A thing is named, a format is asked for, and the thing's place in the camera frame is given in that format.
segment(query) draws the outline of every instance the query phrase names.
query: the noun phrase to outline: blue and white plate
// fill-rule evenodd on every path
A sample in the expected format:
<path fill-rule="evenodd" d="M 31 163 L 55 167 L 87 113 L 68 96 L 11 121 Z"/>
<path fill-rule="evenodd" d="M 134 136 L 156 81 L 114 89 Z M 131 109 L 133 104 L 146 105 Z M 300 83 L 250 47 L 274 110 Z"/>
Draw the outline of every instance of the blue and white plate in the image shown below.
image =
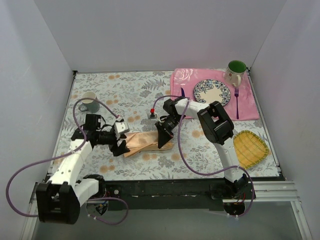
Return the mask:
<path fill-rule="evenodd" d="M 213 103 L 219 101 L 225 106 L 231 98 L 229 88 L 221 81 L 207 79 L 198 82 L 193 89 L 194 98 L 199 103 Z"/>

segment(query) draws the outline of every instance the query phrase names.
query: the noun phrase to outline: pink placemat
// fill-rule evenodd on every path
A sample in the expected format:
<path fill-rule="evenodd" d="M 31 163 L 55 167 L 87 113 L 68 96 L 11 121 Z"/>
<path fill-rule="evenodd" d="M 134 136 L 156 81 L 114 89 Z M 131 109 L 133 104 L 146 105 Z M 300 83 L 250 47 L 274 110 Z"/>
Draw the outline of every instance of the pink placemat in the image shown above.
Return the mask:
<path fill-rule="evenodd" d="M 224 109 L 228 113 L 231 120 L 246 121 L 259 119 L 259 113 L 247 73 L 244 73 L 241 85 L 239 86 L 239 119 L 237 119 L 237 99 L 235 97 L 235 87 L 225 82 L 224 74 L 224 71 L 213 69 L 177 68 L 170 78 L 171 95 L 180 96 L 181 88 L 183 88 L 185 96 L 195 101 L 195 85 L 202 80 L 215 79 L 223 82 L 230 89 L 231 99 L 229 103 L 224 106 Z"/>

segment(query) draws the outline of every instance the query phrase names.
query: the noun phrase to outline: fork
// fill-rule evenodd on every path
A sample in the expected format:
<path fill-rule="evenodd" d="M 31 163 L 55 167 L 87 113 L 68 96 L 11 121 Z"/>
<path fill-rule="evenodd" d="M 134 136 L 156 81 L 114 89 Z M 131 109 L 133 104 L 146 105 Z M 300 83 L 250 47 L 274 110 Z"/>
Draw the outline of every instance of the fork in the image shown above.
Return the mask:
<path fill-rule="evenodd" d="M 236 119 L 239 119 L 239 110 L 238 110 L 239 88 L 238 87 L 236 87 L 234 90 L 234 96 L 236 97 Z"/>

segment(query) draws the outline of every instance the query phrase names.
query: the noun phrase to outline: gray mug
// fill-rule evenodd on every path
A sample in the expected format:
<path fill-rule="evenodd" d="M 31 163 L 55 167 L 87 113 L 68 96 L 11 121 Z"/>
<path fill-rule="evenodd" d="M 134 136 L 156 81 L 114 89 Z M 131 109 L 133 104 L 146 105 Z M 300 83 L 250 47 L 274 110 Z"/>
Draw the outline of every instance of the gray mug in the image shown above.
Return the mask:
<path fill-rule="evenodd" d="M 98 99 L 97 95 L 93 91 L 87 91 L 85 92 L 81 98 L 92 98 L 92 99 Z M 99 111 L 100 104 L 94 100 L 91 99 L 85 99 L 82 100 L 82 104 L 78 107 L 78 109 L 81 112 L 91 112 L 91 113 L 96 113 Z"/>

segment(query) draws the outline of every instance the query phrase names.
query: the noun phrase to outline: cup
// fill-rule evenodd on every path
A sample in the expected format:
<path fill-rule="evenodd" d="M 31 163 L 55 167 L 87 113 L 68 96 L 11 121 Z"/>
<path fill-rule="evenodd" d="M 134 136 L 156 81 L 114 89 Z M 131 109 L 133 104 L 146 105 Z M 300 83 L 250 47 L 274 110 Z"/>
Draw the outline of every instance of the cup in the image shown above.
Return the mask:
<path fill-rule="evenodd" d="M 224 74 L 224 80 L 226 83 L 238 87 L 241 84 L 241 79 L 245 74 L 247 66 L 244 62 L 234 60 L 229 62 Z"/>
<path fill-rule="evenodd" d="M 92 98 L 92 99 L 98 99 L 97 95 L 93 91 L 87 91 L 85 92 L 81 98 Z M 91 112 L 96 113 L 99 111 L 100 104 L 96 101 L 93 101 L 91 99 L 85 99 L 82 100 L 82 104 L 78 107 L 78 109 L 81 112 Z"/>

